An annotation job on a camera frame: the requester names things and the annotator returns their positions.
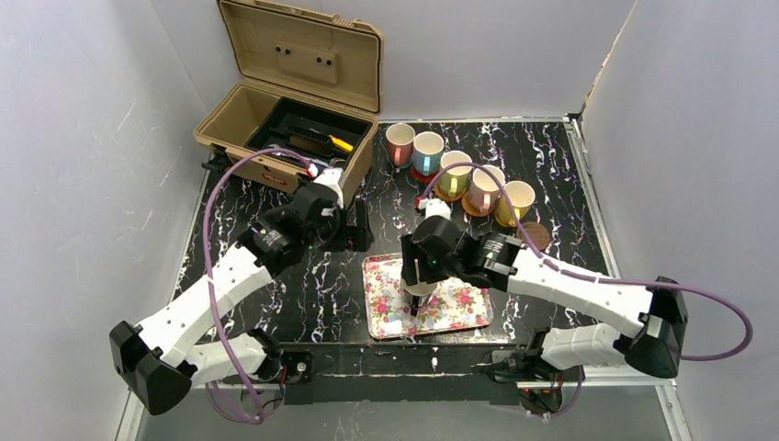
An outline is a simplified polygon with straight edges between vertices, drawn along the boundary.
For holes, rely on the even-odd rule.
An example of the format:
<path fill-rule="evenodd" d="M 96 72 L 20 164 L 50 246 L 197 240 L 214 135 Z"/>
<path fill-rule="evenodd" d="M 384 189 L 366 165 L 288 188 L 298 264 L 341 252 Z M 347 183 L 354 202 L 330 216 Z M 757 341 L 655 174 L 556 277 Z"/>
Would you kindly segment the red coaster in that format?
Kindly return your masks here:
<path fill-rule="evenodd" d="M 423 175 L 414 166 L 412 166 L 410 168 L 410 174 L 416 181 L 419 181 L 419 182 L 422 182 L 422 183 L 425 183 L 425 184 L 429 184 L 439 174 L 439 170 L 434 171 L 430 175 Z"/>

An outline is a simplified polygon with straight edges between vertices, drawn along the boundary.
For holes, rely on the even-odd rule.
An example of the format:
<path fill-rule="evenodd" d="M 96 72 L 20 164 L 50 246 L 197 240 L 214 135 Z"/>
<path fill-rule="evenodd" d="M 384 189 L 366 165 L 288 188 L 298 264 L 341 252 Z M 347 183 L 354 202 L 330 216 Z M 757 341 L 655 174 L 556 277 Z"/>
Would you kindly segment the pink mug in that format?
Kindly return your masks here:
<path fill-rule="evenodd" d="M 406 123 L 395 123 L 385 131 L 385 150 L 389 163 L 396 168 L 406 168 L 412 163 L 415 129 Z"/>
<path fill-rule="evenodd" d="M 495 165 L 484 165 L 476 168 L 469 184 L 465 201 L 476 216 L 486 216 L 493 210 L 500 190 L 505 184 L 504 172 Z"/>

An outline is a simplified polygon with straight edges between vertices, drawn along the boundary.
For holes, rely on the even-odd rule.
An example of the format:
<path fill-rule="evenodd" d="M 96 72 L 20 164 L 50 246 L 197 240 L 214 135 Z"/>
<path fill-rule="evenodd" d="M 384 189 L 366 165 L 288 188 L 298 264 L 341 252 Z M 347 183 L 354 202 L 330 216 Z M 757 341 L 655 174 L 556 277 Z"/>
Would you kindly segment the floral rectangular tray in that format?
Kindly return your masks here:
<path fill-rule="evenodd" d="M 451 277 L 426 296 L 415 297 L 402 285 L 401 254 L 367 257 L 362 264 L 367 326 L 377 340 L 458 332 L 493 320 L 489 291 Z"/>

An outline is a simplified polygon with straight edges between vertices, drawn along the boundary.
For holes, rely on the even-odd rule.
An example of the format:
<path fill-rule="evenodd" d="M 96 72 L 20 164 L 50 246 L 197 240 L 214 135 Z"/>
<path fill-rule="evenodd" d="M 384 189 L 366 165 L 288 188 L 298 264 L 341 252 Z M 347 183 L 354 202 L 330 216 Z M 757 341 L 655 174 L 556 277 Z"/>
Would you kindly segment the light blue mug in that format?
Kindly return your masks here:
<path fill-rule="evenodd" d="M 412 165 L 423 176 L 434 175 L 440 169 L 445 142 L 441 135 L 432 131 L 418 133 L 412 143 Z"/>

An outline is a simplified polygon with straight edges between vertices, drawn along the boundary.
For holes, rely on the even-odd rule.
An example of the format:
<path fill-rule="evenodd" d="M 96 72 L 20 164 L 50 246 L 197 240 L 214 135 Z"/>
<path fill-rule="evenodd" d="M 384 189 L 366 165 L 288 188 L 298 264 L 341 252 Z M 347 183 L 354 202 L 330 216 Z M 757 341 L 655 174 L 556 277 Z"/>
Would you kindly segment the green mug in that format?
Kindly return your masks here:
<path fill-rule="evenodd" d="M 442 174 L 436 188 L 448 200 L 461 198 L 465 192 L 469 176 L 473 170 L 472 158 L 461 151 L 444 153 L 441 158 Z"/>

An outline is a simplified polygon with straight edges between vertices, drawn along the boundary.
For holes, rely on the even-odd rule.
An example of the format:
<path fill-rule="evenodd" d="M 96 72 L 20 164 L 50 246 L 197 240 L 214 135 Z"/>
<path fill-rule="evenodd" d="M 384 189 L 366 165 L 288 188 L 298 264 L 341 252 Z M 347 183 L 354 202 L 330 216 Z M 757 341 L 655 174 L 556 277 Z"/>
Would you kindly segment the light wood coaster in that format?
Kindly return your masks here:
<path fill-rule="evenodd" d="M 466 192 L 463 197 L 460 199 L 462 209 L 471 217 L 473 218 L 483 218 L 488 216 L 490 213 L 481 213 L 477 208 L 474 208 L 473 205 L 469 201 L 469 192 Z"/>

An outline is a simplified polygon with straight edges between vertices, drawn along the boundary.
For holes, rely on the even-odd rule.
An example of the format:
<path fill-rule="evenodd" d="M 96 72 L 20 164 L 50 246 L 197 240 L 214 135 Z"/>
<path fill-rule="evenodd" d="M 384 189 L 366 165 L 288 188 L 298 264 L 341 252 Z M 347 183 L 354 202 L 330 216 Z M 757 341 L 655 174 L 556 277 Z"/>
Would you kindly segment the black mug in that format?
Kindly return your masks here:
<path fill-rule="evenodd" d="M 438 283 L 419 282 L 410 285 L 404 279 L 401 280 L 401 288 L 404 298 L 410 307 L 410 315 L 416 317 L 423 304 L 425 304 L 435 293 Z"/>

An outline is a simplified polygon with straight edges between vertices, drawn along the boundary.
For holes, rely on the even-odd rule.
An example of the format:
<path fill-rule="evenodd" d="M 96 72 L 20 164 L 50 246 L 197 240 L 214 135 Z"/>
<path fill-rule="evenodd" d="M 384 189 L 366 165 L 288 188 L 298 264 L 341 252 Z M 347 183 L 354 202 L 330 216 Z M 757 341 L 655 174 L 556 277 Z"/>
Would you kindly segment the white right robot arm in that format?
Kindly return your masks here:
<path fill-rule="evenodd" d="M 660 379 L 679 373 L 688 323 L 680 285 L 658 277 L 636 285 L 534 254 L 499 232 L 473 237 L 441 216 L 401 237 L 401 275 L 408 288 L 451 277 L 475 288 L 524 294 L 582 312 L 596 325 L 537 332 L 520 368 L 562 371 L 615 364 Z"/>

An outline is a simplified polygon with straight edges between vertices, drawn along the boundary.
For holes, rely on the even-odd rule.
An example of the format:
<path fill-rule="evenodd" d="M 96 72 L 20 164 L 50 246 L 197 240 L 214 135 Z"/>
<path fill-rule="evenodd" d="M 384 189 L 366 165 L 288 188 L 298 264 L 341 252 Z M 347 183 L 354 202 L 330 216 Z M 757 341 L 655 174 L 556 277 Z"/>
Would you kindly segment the dark walnut wooden coaster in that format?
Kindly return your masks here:
<path fill-rule="evenodd" d="M 516 236 L 525 243 L 532 243 L 539 251 L 544 252 L 551 244 L 551 233 L 542 224 L 536 221 L 524 221 L 523 231 L 517 231 Z"/>

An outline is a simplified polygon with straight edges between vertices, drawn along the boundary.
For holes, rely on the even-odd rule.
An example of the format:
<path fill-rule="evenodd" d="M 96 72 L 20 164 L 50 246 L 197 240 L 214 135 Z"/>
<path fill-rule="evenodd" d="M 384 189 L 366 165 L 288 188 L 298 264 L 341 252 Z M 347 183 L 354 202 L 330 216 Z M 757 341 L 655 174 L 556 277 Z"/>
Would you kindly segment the yellow mug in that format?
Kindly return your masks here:
<path fill-rule="evenodd" d="M 514 180 L 503 186 L 508 198 L 500 196 L 495 218 L 503 227 L 516 227 L 515 219 L 521 220 L 536 200 L 535 190 L 526 182 Z"/>

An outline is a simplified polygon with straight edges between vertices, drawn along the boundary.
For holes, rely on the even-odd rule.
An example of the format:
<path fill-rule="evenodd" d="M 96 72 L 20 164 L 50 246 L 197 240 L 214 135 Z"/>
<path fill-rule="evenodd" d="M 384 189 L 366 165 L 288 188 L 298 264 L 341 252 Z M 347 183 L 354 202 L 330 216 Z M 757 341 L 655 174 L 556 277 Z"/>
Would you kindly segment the orange wood coaster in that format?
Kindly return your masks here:
<path fill-rule="evenodd" d="M 441 188 L 441 181 L 438 181 L 434 185 L 433 191 L 435 192 L 435 195 L 438 198 L 442 199 L 443 201 L 445 201 L 445 202 L 454 202 L 454 201 L 462 199 L 463 196 L 466 194 L 467 189 L 465 187 L 463 187 L 454 196 L 449 196 L 448 193 L 443 188 Z"/>

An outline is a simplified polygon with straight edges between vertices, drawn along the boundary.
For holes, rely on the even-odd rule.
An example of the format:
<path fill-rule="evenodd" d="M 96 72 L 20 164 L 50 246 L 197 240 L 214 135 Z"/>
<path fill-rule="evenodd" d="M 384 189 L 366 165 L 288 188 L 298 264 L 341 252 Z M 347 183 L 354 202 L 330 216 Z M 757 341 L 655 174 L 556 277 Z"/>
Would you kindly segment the tan plastic toolbox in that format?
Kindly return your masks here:
<path fill-rule="evenodd" d="M 221 19 L 241 80 L 196 127 L 207 147 L 204 166 L 293 193 L 309 180 L 310 164 L 344 169 L 344 202 L 350 203 L 373 161 L 373 138 L 382 109 L 381 31 L 360 20 L 270 1 L 222 1 Z M 366 138 L 348 161 L 311 160 L 276 144 L 257 151 L 243 147 L 254 112 L 281 98 L 366 119 Z"/>

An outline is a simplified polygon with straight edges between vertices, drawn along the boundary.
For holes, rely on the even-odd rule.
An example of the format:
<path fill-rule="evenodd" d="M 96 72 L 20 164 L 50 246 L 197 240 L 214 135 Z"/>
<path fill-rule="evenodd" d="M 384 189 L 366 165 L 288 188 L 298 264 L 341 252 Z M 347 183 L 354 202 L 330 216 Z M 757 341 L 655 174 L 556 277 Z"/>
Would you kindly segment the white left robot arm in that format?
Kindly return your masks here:
<path fill-rule="evenodd" d="M 291 203 L 253 223 L 210 270 L 175 300 L 137 324 L 109 333 L 115 370 L 152 415 L 176 407 L 196 386 L 234 375 L 276 380 L 288 370 L 281 344 L 260 328 L 202 344 L 222 317 L 311 249 L 365 252 L 374 242 L 367 203 L 354 202 L 356 224 L 335 189 L 308 184 Z"/>

